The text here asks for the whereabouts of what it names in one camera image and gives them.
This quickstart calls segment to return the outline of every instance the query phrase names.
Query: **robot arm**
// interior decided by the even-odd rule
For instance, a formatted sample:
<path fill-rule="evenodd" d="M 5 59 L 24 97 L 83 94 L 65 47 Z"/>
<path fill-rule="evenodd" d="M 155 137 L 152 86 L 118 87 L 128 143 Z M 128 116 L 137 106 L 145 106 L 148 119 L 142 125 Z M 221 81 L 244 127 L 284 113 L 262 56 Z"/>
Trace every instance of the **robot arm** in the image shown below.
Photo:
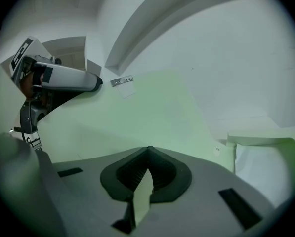
<path fill-rule="evenodd" d="M 21 127 L 14 130 L 27 134 L 34 133 L 38 121 L 58 106 L 53 104 L 57 91 L 67 92 L 66 95 L 71 92 L 74 97 L 96 91 L 102 84 L 95 74 L 62 66 L 60 59 L 52 57 L 34 37 L 28 37 L 19 48 L 10 63 L 10 71 L 12 81 L 27 96 L 20 110 Z"/>

